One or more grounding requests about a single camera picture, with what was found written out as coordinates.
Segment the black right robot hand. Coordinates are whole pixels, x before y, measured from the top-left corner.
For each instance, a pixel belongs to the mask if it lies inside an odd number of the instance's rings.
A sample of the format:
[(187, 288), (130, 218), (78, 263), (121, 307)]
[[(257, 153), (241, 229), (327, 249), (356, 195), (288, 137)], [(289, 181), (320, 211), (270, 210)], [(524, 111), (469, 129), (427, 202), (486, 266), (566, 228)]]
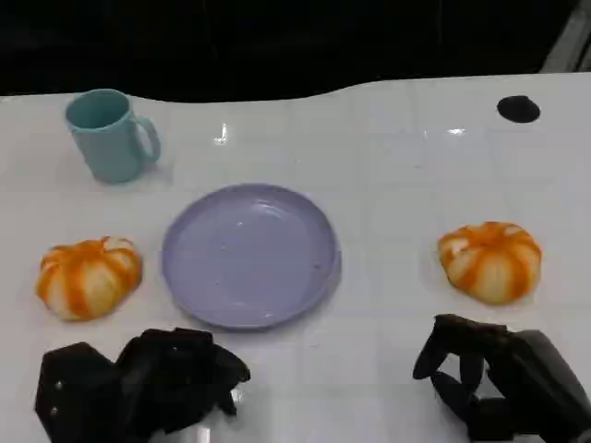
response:
[(539, 330), (437, 315), (413, 377), (431, 381), (472, 442), (590, 439), (585, 389)]

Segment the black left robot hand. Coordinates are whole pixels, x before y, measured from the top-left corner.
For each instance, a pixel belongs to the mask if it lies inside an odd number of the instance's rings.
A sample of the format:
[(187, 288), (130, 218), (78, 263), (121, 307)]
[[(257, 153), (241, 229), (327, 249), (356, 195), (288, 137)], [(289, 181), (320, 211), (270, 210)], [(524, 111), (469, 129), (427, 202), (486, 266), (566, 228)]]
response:
[(216, 408), (235, 416), (232, 390), (251, 378), (239, 357), (195, 329), (147, 329), (124, 347), (115, 366), (127, 442), (183, 430)]

